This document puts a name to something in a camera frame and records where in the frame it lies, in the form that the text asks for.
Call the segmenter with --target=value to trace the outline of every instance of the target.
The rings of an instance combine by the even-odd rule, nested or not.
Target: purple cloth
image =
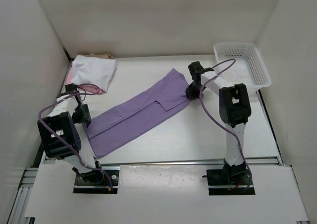
[[[148,90],[91,120],[84,129],[97,158],[139,137],[188,104],[188,83],[183,74],[172,69]]]

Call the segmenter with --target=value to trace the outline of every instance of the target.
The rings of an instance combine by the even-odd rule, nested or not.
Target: wall
[[[292,165],[317,223],[317,0],[280,0],[257,39],[272,86],[265,104],[283,160]]]
[[[210,54],[259,35],[278,0],[39,0],[71,56]]]
[[[40,140],[37,114],[51,104],[68,61],[37,0],[0,0],[0,223]]]

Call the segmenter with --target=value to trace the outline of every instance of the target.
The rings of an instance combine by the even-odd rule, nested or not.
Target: purple cable
[[[204,104],[204,102],[203,102],[203,90],[204,90],[204,88],[206,87],[206,85],[207,85],[208,83],[210,83],[211,81],[213,81],[214,79],[216,79],[219,75],[221,75],[222,73],[224,73],[226,70],[228,70],[231,66],[233,66],[234,63],[236,62],[236,60],[235,60],[235,59],[227,59],[227,60],[224,60],[224,61],[222,61],[222,62],[216,64],[214,67],[212,67],[212,69],[213,69],[213,68],[215,68],[215,67],[217,67],[217,66],[219,66],[219,65],[221,65],[221,64],[223,64],[223,63],[226,63],[226,62],[228,62],[228,61],[232,61],[232,63],[231,63],[227,68],[225,68],[225,69],[223,69],[222,71],[220,71],[216,76],[214,76],[213,78],[209,79],[205,84],[202,85],[202,87],[200,88],[200,92],[199,92],[199,100],[200,100],[200,103],[202,104],[202,107],[203,107],[204,111],[205,111],[206,114],[210,117],[210,119],[211,119],[214,123],[216,123],[220,128],[222,128],[223,130],[225,130],[225,131],[228,132],[229,134],[233,135],[233,136],[237,139],[238,147],[239,147],[239,151],[240,151],[242,160],[243,160],[243,162],[246,164],[246,167],[247,167],[247,169],[249,170],[249,175],[250,175],[250,182],[249,182],[248,186],[247,186],[245,189],[243,189],[243,191],[245,191],[245,190],[247,190],[247,189],[252,185],[252,182],[253,182],[253,181],[252,181],[252,173],[251,173],[250,167],[249,167],[249,165],[248,165],[248,163],[247,163],[247,161],[246,161],[246,159],[245,159],[245,157],[244,157],[244,155],[243,155],[243,151],[242,151],[242,148],[241,148],[241,142],[240,142],[240,140],[239,140],[239,137],[238,137],[236,134],[234,134],[232,131],[228,130],[228,129],[225,128],[223,125],[221,125],[221,124],[208,112],[208,110],[206,109],[206,106],[205,106],[205,104]]]
[[[65,146],[67,146],[75,156],[77,156],[77,158],[78,158],[78,160],[79,160],[79,163],[80,163],[83,167],[88,168],[88,169],[90,169],[90,170],[96,170],[96,171],[102,172],[103,175],[106,176],[106,178],[107,178],[107,180],[108,180],[108,182],[109,182],[109,188],[110,188],[111,191],[112,191],[111,179],[110,179],[109,175],[107,174],[107,172],[104,171],[104,170],[101,169],[101,168],[93,168],[93,167],[90,167],[90,166],[86,165],[86,164],[83,162],[83,160],[82,160],[81,156],[79,155],[79,153],[78,153],[68,142],[66,142],[63,138],[61,138],[59,135],[57,135],[57,133],[54,132],[54,131],[43,121],[43,119],[42,119],[42,113],[43,113],[44,111],[46,111],[47,109],[50,109],[50,108],[55,107],[57,104],[60,104],[62,101],[66,100],[66,99],[69,99],[69,98],[71,98],[71,97],[73,97],[73,96],[77,96],[77,95],[79,95],[79,96],[80,96],[80,95],[96,95],[96,94],[98,94],[98,92],[100,91],[100,88],[99,88],[97,85],[95,85],[95,84],[84,84],[84,85],[90,85],[90,86],[95,87],[95,88],[97,89],[97,92],[92,93],[92,94],[90,94],[90,93],[74,93],[74,94],[68,95],[68,96],[66,96],[65,98],[59,100],[58,102],[56,102],[56,103],[54,103],[54,104],[52,104],[52,105],[50,105],[50,106],[48,106],[48,107],[46,107],[46,108],[43,108],[43,109],[39,112],[39,121],[40,121],[40,123],[41,123],[51,134],[53,134],[58,140],[60,140]]]

